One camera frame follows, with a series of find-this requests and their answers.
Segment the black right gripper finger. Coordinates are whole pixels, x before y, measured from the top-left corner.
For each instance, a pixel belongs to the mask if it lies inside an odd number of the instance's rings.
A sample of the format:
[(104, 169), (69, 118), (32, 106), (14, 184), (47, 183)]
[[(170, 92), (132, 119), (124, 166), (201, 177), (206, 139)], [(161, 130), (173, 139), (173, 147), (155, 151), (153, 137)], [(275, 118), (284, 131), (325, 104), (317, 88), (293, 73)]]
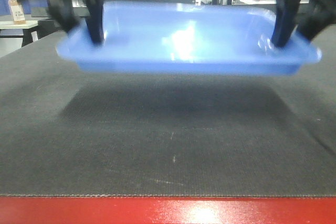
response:
[(309, 0), (308, 11), (298, 22), (297, 32), (312, 41), (335, 22), (335, 0)]
[(276, 0), (276, 22), (271, 37), (275, 47), (284, 47), (295, 28), (300, 0)]

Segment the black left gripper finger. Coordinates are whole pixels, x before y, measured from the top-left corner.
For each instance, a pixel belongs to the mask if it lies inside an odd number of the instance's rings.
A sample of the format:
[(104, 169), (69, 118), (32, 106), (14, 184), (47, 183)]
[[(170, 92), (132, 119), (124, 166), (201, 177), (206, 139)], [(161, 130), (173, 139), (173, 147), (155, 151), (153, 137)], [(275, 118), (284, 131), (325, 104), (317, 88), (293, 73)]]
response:
[(48, 14), (66, 33), (79, 24), (74, 14), (72, 0), (48, 0)]
[(104, 41), (103, 34), (103, 4), (104, 0), (85, 0), (89, 16), (85, 18), (90, 39), (94, 45)]

